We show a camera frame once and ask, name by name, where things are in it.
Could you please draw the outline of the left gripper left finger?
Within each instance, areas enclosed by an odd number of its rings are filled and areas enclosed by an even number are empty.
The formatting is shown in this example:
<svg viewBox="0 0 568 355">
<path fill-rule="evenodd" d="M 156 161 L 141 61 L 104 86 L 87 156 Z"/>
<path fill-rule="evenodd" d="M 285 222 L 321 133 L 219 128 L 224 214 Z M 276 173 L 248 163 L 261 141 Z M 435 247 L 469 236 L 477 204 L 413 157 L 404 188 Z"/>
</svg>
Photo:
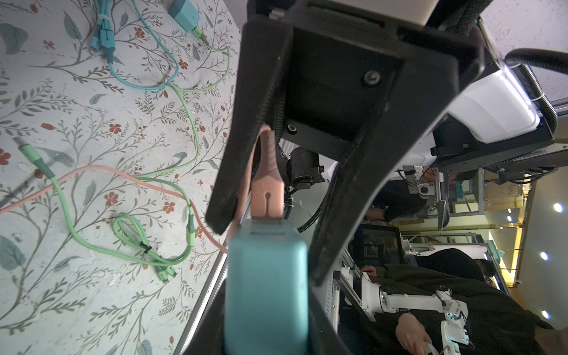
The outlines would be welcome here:
<svg viewBox="0 0 568 355">
<path fill-rule="evenodd" d="M 224 355 L 226 281 L 220 284 L 183 355 Z"/>
</svg>

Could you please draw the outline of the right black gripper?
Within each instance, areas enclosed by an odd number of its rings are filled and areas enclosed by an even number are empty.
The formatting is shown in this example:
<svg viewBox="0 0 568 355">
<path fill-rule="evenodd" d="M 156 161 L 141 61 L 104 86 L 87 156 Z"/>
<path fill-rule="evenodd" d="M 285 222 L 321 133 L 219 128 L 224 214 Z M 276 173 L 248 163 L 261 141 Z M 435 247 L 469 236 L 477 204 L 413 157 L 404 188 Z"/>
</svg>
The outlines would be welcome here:
<svg viewBox="0 0 568 355">
<path fill-rule="evenodd" d="M 341 160 L 309 249 L 321 285 L 401 160 L 483 68 L 480 41 L 332 1 L 250 1 L 232 125 L 206 222 L 222 235 L 269 125 Z"/>
</svg>

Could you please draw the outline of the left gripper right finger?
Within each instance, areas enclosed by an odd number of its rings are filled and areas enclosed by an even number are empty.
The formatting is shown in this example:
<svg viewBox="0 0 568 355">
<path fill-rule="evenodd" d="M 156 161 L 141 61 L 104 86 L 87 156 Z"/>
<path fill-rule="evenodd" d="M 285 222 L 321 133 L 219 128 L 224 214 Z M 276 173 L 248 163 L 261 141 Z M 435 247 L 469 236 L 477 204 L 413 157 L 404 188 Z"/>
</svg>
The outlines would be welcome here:
<svg viewBox="0 0 568 355">
<path fill-rule="evenodd" d="M 309 289 L 309 344 L 310 355 L 349 355 L 343 341 L 334 331 L 316 294 Z"/>
</svg>

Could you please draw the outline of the teal usb charger block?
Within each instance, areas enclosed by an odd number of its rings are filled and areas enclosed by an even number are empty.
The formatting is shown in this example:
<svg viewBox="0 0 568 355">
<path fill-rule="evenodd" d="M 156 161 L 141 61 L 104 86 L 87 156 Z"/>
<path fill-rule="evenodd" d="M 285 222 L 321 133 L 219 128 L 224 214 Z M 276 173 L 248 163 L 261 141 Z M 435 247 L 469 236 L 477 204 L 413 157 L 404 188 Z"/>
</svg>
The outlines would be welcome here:
<svg viewBox="0 0 568 355">
<path fill-rule="evenodd" d="M 308 247 L 286 220 L 245 220 L 231 239 L 224 316 L 227 354 L 304 354 Z"/>
</svg>

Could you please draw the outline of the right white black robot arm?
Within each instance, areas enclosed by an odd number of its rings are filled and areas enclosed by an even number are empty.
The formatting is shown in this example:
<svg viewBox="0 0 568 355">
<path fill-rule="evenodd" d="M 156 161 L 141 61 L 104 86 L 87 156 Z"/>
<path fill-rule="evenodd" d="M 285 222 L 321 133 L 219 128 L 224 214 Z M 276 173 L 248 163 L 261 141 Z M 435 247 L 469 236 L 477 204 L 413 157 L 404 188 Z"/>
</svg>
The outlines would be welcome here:
<svg viewBox="0 0 568 355">
<path fill-rule="evenodd" d="M 309 251 L 321 283 L 379 190 L 426 138 L 441 172 L 498 169 L 553 143 L 558 117 L 532 69 L 567 55 L 492 52 L 487 1 L 250 1 L 233 124 L 206 213 L 238 223 L 263 126 L 337 161 Z"/>
</svg>

